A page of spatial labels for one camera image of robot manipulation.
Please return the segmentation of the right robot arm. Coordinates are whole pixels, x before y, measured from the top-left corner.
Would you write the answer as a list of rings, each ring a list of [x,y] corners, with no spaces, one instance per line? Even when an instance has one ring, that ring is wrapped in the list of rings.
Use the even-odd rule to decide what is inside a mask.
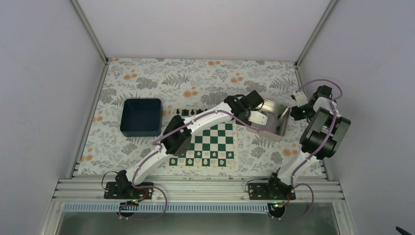
[[[300,151],[270,176],[265,186],[270,199],[292,193],[294,181],[301,174],[320,160],[332,157],[351,125],[349,119],[340,115],[329,86],[319,86],[310,98],[303,93],[293,94],[292,98],[297,105],[292,107],[291,117],[309,122],[299,141]]]

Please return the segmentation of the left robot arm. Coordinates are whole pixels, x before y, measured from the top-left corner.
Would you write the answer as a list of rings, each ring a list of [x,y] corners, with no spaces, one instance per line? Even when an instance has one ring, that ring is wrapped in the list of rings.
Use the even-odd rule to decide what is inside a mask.
[[[190,117],[175,115],[163,135],[153,142],[154,149],[134,166],[121,170],[115,176],[116,190],[123,198],[130,198],[148,174],[165,159],[179,156],[189,150],[192,136],[222,122],[236,120],[250,127],[252,112],[265,103],[257,91],[248,95],[230,95],[211,109]]]

